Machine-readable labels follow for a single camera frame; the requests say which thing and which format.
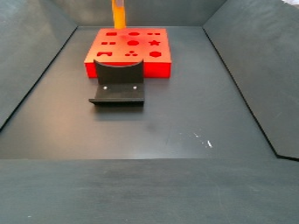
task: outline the shape sorter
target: shape sorter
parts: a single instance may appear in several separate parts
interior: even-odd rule
[[[169,78],[172,58],[165,29],[100,29],[84,60],[89,78],[97,78],[95,61],[116,67],[144,61],[145,78]]]

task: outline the white speck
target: white speck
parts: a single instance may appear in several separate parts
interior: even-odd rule
[[[209,147],[212,148],[212,146],[211,146],[211,141],[208,141],[208,145],[209,145]]]

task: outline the circular hole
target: circular hole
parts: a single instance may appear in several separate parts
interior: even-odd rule
[[[139,45],[139,42],[137,42],[136,40],[129,40],[129,41],[127,42],[127,44],[128,44],[129,46],[137,46],[137,45]]]
[[[137,36],[139,34],[140,34],[140,33],[136,32],[136,31],[132,31],[132,32],[128,33],[129,36]]]
[[[149,55],[155,58],[161,57],[161,53],[160,52],[149,52]]]

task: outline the shaped hole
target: shaped hole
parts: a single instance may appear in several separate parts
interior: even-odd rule
[[[112,52],[99,52],[97,56],[101,56],[101,55],[107,55],[109,57],[112,56]]]
[[[140,34],[140,33],[136,32],[136,31],[132,31],[132,32],[128,33],[129,36],[137,36],[139,34]]]
[[[117,33],[115,32],[115,31],[109,31],[108,33],[107,33],[107,36],[116,36],[117,35]]]
[[[129,41],[127,42],[127,44],[128,44],[129,46],[137,46],[137,45],[139,45],[139,42],[137,42],[136,40],[129,40]]]
[[[157,57],[161,57],[161,53],[160,52],[149,52],[149,56],[157,58]]]

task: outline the gray floor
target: gray floor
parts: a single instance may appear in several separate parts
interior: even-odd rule
[[[4,224],[296,224],[299,164],[1,160]]]
[[[95,108],[80,27],[0,134],[0,158],[275,158],[204,31],[169,27],[172,78],[145,80],[143,108]]]

